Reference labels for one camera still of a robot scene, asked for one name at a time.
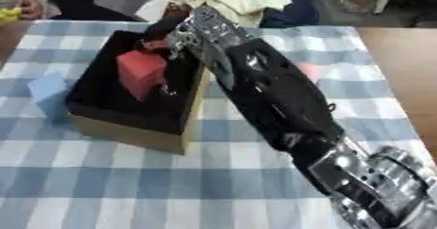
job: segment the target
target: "hand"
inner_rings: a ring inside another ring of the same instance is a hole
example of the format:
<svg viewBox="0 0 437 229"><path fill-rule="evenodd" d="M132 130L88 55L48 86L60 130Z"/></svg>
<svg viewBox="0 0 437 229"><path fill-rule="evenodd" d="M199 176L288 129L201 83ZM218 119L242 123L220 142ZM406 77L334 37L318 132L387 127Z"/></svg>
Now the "hand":
<svg viewBox="0 0 437 229"><path fill-rule="evenodd" d="M43 16L43 6L38 0L18 0L17 7L21 7L20 19L34 20Z"/></svg>

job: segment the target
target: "table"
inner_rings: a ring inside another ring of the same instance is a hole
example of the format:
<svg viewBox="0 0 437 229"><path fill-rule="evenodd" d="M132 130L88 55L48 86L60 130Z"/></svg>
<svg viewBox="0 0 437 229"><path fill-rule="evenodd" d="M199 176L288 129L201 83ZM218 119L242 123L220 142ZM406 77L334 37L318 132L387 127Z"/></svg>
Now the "table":
<svg viewBox="0 0 437 229"><path fill-rule="evenodd" d="M30 25L30 21L0 23L0 70Z"/></svg>
<svg viewBox="0 0 437 229"><path fill-rule="evenodd" d="M427 149L437 159L437 29L359 28Z"/></svg>
<svg viewBox="0 0 437 229"><path fill-rule="evenodd" d="M36 21L0 72L0 222L5 228L349 229L329 200L271 149L211 82L185 156L53 124L26 84L81 76L114 30L144 23ZM369 151L382 144L430 164L420 139L351 27L249 29L293 61L320 64L335 116ZM307 219L317 210L317 220Z"/></svg>

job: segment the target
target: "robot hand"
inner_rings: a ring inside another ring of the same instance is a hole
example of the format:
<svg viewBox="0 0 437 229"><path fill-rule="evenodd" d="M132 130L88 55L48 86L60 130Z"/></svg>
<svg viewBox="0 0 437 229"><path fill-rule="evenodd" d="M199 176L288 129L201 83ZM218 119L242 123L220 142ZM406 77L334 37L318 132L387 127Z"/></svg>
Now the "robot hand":
<svg viewBox="0 0 437 229"><path fill-rule="evenodd" d="M437 227L436 172L397 148L369 155L349 140L331 115L335 106L267 43L206 6L165 30L173 57L185 50L205 63L242 115L294 158L352 228Z"/></svg>

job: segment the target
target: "wooden block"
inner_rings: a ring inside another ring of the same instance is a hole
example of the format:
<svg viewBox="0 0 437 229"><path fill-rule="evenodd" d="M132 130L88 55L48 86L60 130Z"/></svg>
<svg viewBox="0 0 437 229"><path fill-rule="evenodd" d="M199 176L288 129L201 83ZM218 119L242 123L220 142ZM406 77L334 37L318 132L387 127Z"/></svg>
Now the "wooden block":
<svg viewBox="0 0 437 229"><path fill-rule="evenodd" d="M131 51L119 56L117 64L120 82L137 100L164 83L166 61L157 54Z"/></svg>
<svg viewBox="0 0 437 229"><path fill-rule="evenodd" d="M28 83L33 102L46 117L58 120L66 117L64 100L68 87L62 76L53 73Z"/></svg>

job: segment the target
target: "wooden table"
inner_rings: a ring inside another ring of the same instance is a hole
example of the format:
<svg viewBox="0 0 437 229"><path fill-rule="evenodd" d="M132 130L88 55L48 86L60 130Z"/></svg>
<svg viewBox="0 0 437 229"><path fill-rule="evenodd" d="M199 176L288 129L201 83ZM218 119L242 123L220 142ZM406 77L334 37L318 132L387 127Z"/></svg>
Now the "wooden table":
<svg viewBox="0 0 437 229"><path fill-rule="evenodd" d="M437 29L358 28L417 133L437 160Z"/></svg>
<svg viewBox="0 0 437 229"><path fill-rule="evenodd" d="M0 69L31 24L31 21L0 22Z"/></svg>

